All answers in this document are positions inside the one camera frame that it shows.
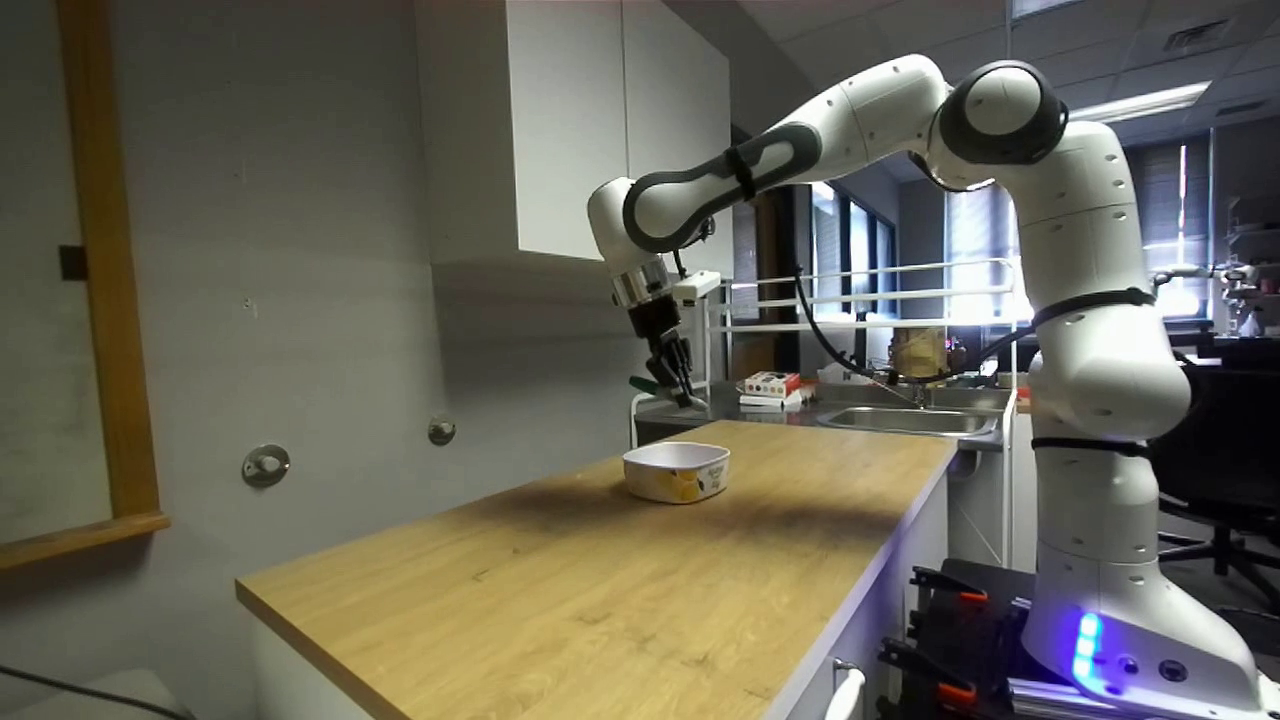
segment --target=ceiling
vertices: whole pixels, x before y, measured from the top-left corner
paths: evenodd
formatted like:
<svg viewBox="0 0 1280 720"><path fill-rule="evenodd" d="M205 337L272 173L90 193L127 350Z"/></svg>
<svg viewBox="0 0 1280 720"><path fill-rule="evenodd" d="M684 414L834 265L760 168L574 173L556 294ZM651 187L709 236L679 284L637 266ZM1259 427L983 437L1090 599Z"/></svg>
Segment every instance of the ceiling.
<svg viewBox="0 0 1280 720"><path fill-rule="evenodd" d="M1073 0L1010 21L1010 0L740 0L826 88L923 51L946 81L988 58L1034 62L1073 108L1212 81L1187 113L1115 122L1124 144L1280 115L1280 0Z"/></svg>

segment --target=white cabinet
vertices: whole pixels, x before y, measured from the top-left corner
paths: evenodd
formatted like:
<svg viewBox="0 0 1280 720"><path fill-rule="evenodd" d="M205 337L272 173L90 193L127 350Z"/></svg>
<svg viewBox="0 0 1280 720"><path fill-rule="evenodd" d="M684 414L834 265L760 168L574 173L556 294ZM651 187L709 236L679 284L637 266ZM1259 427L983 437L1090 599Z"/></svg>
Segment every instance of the white cabinet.
<svg viewBox="0 0 1280 720"><path fill-rule="evenodd" d="M1010 413L1005 447L971 447L950 473L950 561L1034 573L1031 414Z"/></svg>
<svg viewBox="0 0 1280 720"><path fill-rule="evenodd" d="M726 149L726 62L658 0L421 0L421 81L435 265L600 261L592 187Z"/></svg>
<svg viewBox="0 0 1280 720"><path fill-rule="evenodd" d="M253 623L255 720L372 720L343 686L285 644L265 620Z"/></svg>
<svg viewBox="0 0 1280 720"><path fill-rule="evenodd" d="M901 673L878 661L884 636L904 636L917 610L913 567L939 567L946 561L946 481L934 481L923 502L894 527L892 545L875 557L865 583L833 615L826 630L810 644L793 684L771 698L771 720L826 717L826 704L849 676L865 673L857 720L870 720L875 697L901 697Z"/></svg>

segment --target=small white object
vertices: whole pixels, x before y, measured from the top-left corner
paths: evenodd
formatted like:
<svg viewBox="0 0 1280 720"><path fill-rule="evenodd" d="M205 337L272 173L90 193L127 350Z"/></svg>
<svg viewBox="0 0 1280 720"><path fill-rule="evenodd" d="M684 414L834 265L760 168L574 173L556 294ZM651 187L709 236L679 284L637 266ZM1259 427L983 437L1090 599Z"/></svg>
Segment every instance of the small white object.
<svg viewBox="0 0 1280 720"><path fill-rule="evenodd" d="M826 720L852 720L865 679L867 676L859 666L849 666L849 676L833 693Z"/></svg>
<svg viewBox="0 0 1280 720"><path fill-rule="evenodd" d="M713 294L715 288L719 288L719 272L691 272L691 274L671 284L671 294L679 303L695 303L695 299Z"/></svg>
<svg viewBox="0 0 1280 720"><path fill-rule="evenodd" d="M726 447L658 440L624 456L624 491L658 502L699 502L722 491Z"/></svg>

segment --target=blue light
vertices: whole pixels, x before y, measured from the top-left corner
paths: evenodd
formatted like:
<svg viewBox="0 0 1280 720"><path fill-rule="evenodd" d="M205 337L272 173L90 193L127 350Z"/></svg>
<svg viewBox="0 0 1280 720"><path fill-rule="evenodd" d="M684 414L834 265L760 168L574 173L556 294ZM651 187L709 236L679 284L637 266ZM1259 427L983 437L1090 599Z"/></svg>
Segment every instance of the blue light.
<svg viewBox="0 0 1280 720"><path fill-rule="evenodd" d="M1104 620L1096 610L1084 610L1076 623L1073 676L1090 693L1104 686L1104 676L1096 666L1100 649L1104 649Z"/></svg>
<svg viewBox="0 0 1280 720"><path fill-rule="evenodd" d="M1090 615L1090 610L1084 610L1084 615L1078 615L1078 636L1100 636L1100 630L1104 630L1104 620Z"/></svg>

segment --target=ceiling light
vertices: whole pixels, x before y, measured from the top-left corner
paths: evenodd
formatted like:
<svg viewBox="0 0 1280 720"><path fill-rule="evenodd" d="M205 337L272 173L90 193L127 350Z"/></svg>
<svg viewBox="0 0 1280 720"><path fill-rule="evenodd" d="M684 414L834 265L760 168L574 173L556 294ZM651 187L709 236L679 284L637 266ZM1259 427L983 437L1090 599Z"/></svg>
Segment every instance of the ceiling light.
<svg viewBox="0 0 1280 720"><path fill-rule="evenodd" d="M1158 115L1158 113L1193 108L1203 91L1206 91L1206 81L1203 83L1163 88L1163 91L1142 91L1142 96L1120 96L1113 104L1076 108L1073 118L1124 122L1124 118L1134 118L1134 115Z"/></svg>
<svg viewBox="0 0 1280 720"><path fill-rule="evenodd" d="M1063 2L1073 2L1073 0L1006 0L1006 21L1038 15L1038 12L1050 12Z"/></svg>

